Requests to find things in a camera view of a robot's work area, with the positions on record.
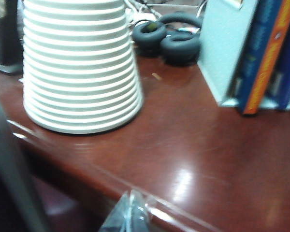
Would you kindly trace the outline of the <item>left gripper left finger taped black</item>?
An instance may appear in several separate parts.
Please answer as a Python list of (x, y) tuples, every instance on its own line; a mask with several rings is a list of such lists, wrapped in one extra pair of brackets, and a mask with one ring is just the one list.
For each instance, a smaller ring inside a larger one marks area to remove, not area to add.
[(121, 196), (98, 232), (131, 232), (132, 199), (127, 191)]

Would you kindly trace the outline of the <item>left gripper right finger taped black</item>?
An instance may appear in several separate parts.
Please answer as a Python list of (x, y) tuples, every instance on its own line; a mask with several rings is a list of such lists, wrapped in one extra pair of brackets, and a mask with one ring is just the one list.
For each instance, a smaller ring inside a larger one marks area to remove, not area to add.
[(150, 232), (150, 221), (153, 217), (150, 210), (155, 208), (156, 203), (152, 195), (144, 195), (135, 189), (131, 190), (126, 217), (126, 232)]

